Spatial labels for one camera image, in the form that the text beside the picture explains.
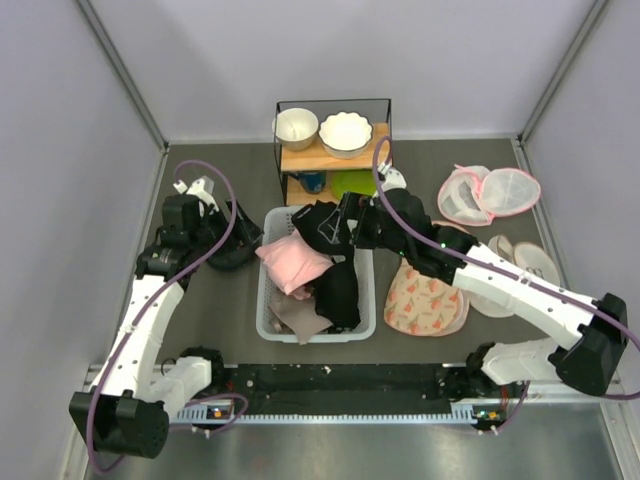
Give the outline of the floral mesh laundry bag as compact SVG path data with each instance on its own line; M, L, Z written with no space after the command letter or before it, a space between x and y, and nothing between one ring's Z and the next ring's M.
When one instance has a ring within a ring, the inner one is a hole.
M391 282L384 322L392 329L415 337L444 337L466 323L469 300L461 289L419 274L403 258Z

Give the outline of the black bra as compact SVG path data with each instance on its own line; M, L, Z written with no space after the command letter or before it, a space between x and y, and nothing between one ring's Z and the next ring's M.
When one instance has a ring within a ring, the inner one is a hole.
M322 201L307 204L293 214L291 221L303 240L315 251L345 258L354 255L350 233L337 204Z

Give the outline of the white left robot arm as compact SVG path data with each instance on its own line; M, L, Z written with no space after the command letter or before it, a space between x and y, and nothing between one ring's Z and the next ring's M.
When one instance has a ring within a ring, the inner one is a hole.
M261 229L241 206L220 208L207 176L175 183L161 210L153 241L138 256L131 297L114 345L88 391L73 394L71 418L88 450L155 458L169 426L195 399L220 394L227 374L219 351L184 350L171 369L154 377L171 317L200 265L231 272L247 264Z

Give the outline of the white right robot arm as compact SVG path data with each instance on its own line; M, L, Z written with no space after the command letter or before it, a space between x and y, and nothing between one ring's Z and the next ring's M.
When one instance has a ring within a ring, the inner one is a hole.
M419 273L509 310L545 338L516 344L489 342L467 359L466 380L487 396L515 382L560 381L586 395L609 397L609 386L632 335L625 302L571 292L506 261L476 237L432 223L422 202L389 168L374 172L373 196L347 192L340 229L358 248L384 248Z

